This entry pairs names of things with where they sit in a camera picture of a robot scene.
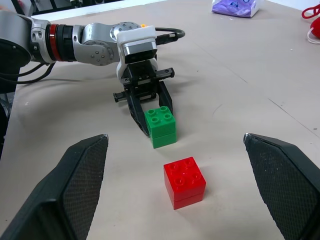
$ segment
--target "red block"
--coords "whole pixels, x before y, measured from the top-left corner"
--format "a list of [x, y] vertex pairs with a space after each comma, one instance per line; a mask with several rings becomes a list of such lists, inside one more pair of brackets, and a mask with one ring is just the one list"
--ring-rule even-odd
[[165, 164], [164, 183], [173, 209], [194, 204], [203, 199], [206, 181], [193, 157]]

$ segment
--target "green block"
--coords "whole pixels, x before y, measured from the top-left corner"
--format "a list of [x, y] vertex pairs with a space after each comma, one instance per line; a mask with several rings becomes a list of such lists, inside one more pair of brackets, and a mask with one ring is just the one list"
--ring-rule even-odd
[[160, 136], [157, 138], [151, 138], [151, 142], [154, 149], [157, 149], [169, 144], [174, 144], [176, 141], [177, 141], [177, 134], [175, 132], [164, 135], [164, 136]]
[[166, 106], [150, 109], [144, 113], [144, 116], [150, 138], [155, 139], [176, 133], [175, 117]]

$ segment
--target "purple package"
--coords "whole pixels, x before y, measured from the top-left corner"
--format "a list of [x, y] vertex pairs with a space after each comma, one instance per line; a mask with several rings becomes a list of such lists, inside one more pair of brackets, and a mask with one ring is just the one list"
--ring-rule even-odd
[[262, 0], [213, 0], [212, 12], [243, 18], [252, 18]]

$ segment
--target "table surface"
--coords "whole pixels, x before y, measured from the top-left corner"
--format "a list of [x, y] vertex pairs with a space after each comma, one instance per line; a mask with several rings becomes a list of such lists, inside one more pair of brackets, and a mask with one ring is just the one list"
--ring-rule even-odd
[[[265, 2], [252, 19], [210, 11], [211, 0], [169, 0], [57, 21], [185, 30], [186, 37], [158, 48], [159, 68], [176, 72], [165, 82], [178, 142], [153, 149], [127, 104], [114, 102], [122, 90], [115, 63], [58, 63], [49, 80], [17, 88], [0, 161], [0, 233], [69, 146], [107, 133], [88, 240], [283, 240], [243, 136], [293, 143], [320, 166], [320, 48], [306, 40], [310, 21], [299, 10]], [[204, 200], [174, 211], [163, 165], [189, 156], [206, 179]]]

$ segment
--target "red cable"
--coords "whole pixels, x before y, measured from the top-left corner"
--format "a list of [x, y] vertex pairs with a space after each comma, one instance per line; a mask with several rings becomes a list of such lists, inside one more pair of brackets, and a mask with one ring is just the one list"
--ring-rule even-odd
[[57, 61], [62, 62], [61, 57], [58, 52], [58, 48], [57, 48], [57, 39], [56, 39], [57, 27], [58, 27], [58, 24], [52, 24], [50, 26], [49, 39], [50, 39], [50, 46], [51, 46], [51, 50], [52, 50], [52, 54], [53, 54], [54, 58]]
[[[310, 15], [310, 16], [306, 16], [305, 15], [305, 13], [307, 12], [307, 11], [309, 11], [309, 10], [313, 10], [313, 15]], [[302, 12], [302, 17], [304, 18], [304, 19], [311, 19], [311, 18], [313, 18], [313, 17], [315, 17], [315, 16], [317, 16], [317, 15], [319, 15], [320, 14], [320, 4], [319, 5], [317, 5], [317, 6], [314, 6], [314, 7], [309, 7], [309, 8], [307, 8], [306, 10], [304, 10], [303, 12]]]

